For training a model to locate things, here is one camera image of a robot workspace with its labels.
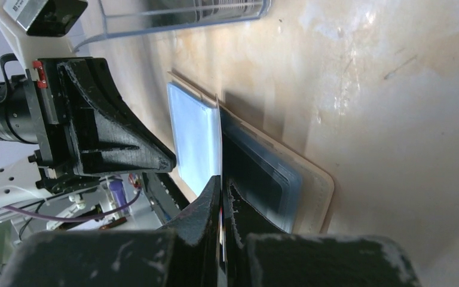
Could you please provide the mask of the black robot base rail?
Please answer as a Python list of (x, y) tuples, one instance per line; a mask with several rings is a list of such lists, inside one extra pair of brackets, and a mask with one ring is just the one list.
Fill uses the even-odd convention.
[(168, 173), (142, 173), (142, 187), (162, 225), (190, 204)]

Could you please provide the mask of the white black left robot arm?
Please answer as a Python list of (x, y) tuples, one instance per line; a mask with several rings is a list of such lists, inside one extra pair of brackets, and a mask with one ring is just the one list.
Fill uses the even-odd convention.
[(94, 192), (105, 178), (175, 165), (125, 103), (103, 58), (39, 59), (0, 81), (0, 221), (41, 200)]

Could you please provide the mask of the blue credit card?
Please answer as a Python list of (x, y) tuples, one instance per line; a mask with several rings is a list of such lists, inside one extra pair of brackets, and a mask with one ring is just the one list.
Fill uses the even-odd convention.
[(222, 174), (221, 114), (179, 83), (167, 84), (180, 178), (199, 196), (212, 176)]

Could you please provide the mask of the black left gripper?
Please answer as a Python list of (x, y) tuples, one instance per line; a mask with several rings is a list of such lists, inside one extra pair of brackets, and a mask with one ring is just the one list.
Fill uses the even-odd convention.
[(123, 101), (102, 57), (42, 58), (24, 84), (35, 138), (35, 185), (51, 193), (92, 192), (100, 176), (168, 173), (175, 154)]

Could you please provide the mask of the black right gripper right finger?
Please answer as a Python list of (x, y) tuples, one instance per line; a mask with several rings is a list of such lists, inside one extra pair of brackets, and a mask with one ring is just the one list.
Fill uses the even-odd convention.
[(381, 236), (290, 234), (223, 187), (229, 286), (420, 286), (406, 252)]

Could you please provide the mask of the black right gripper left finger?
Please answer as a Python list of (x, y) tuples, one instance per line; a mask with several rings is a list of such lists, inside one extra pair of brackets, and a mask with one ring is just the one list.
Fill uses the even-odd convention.
[(221, 177), (157, 230), (49, 231), (12, 254), (0, 286), (216, 286)]

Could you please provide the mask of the beige leather card holder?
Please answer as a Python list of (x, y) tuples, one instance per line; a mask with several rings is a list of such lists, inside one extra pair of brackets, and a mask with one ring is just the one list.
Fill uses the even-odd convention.
[[(185, 77), (171, 72), (170, 82), (179, 83), (197, 97), (216, 103), (216, 97), (196, 86)], [(218, 104), (223, 119), (234, 120), (237, 125), (249, 132), (251, 137), (260, 144), (264, 144), (272, 152), (277, 153), (280, 159), (285, 160), (302, 176), (302, 187), (296, 211), (296, 218), (291, 233), (318, 234), (325, 232), (325, 218), (331, 203), (335, 184), (333, 179), (312, 162), (298, 155), (296, 152), (277, 142), (258, 128), (244, 121), (223, 104)]]

